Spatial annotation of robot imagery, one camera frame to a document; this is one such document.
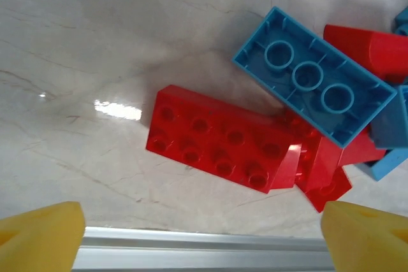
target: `marble surface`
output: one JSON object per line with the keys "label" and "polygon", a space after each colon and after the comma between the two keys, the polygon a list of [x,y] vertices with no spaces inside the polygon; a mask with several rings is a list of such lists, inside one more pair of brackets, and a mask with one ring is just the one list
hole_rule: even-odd
{"label": "marble surface", "polygon": [[[231,55],[271,6],[389,31],[407,0],[0,0],[0,217],[80,201],[88,225],[320,236],[297,189],[260,194],[145,151],[154,96],[173,83],[273,114]],[[343,200],[408,214],[407,165],[354,167]]]}

